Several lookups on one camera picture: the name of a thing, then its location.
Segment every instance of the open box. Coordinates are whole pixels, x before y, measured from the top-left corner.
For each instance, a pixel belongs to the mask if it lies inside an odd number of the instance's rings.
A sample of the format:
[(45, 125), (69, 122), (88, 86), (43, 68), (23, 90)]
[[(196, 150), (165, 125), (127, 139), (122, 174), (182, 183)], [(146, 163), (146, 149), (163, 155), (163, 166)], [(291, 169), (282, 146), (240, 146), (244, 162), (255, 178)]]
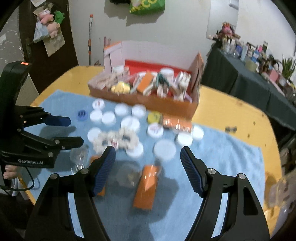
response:
[[(142, 71), (159, 72), (161, 68), (169, 67), (175, 71), (192, 73), (187, 93), (192, 98), (181, 102), (172, 98), (162, 99), (158, 96), (143, 96), (141, 94), (116, 94), (110, 90), (97, 88), (97, 81), (106, 74), (111, 74), (113, 67), (128, 66), (131, 74)], [(104, 49), (104, 72), (88, 82), (90, 94), (115, 102), (124, 102), (128, 105), (142, 104), (148, 110), (182, 117), (191, 120), (199, 103), (199, 87), (203, 73), (204, 62), (200, 53), (196, 55), (185, 52), (180, 48), (165, 46), (152, 42), (122, 41)]]

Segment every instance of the human hand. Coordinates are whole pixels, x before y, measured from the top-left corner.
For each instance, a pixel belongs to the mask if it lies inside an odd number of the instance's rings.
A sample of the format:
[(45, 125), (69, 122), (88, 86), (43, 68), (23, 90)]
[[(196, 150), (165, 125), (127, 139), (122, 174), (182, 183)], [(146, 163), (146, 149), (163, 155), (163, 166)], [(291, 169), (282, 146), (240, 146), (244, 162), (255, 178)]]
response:
[(18, 176), (18, 169), (19, 168), (16, 167), (16, 166), (6, 165), (5, 166), (6, 172), (3, 173), (3, 178), (4, 179), (8, 179), (8, 180), (17, 178), (17, 176)]

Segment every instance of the green plastic bag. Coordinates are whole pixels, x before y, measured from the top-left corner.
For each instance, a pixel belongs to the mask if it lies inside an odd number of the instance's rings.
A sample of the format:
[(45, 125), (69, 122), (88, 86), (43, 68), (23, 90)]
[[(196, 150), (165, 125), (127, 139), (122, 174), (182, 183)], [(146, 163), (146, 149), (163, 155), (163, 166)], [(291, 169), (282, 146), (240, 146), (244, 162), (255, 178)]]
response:
[(165, 10), (165, 0), (141, 0), (131, 1), (130, 13), (134, 15), (145, 15)]

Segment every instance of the table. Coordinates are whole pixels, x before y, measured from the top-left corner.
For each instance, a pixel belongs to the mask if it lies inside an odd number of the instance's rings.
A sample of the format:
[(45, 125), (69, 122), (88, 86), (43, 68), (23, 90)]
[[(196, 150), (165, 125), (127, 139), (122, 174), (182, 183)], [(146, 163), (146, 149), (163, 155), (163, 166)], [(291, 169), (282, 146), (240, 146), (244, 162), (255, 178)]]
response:
[(271, 82), (220, 49), (211, 51), (201, 83), (235, 96), (259, 108), (282, 126), (296, 130), (296, 108), (287, 98)]
[[(89, 95), (87, 82), (103, 70), (102, 67), (77, 66), (55, 82), (36, 98), (32, 106), (39, 106), (57, 89), (76, 94)], [(200, 89), (200, 104), (192, 121), (197, 124), (224, 131), (226, 126), (237, 126), (236, 138), (262, 149), (265, 161), (266, 193), (272, 184), (281, 178), (281, 162), (276, 139), (268, 117), (259, 109), (206, 86)], [(27, 191), (32, 203), (36, 200)], [(268, 209), (264, 203), (264, 211), (270, 233), (274, 230), (279, 208)]]

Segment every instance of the yellow table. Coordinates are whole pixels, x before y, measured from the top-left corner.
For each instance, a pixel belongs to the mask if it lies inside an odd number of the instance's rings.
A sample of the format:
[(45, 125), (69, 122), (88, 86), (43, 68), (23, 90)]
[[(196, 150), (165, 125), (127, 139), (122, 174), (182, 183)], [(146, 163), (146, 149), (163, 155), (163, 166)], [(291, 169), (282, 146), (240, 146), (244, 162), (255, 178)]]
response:
[[(89, 95), (87, 82), (103, 70), (102, 67), (77, 66), (53, 82), (32, 103), (39, 106), (57, 89), (75, 94)], [(266, 190), (281, 178), (281, 162), (276, 139), (267, 116), (259, 109), (222, 92), (202, 86), (200, 104), (192, 122), (224, 131), (226, 126), (237, 126), (236, 138), (262, 149), (265, 162)], [(31, 201), (36, 200), (27, 192)], [(264, 203), (264, 213), (270, 233), (274, 230), (279, 208), (268, 209)]]

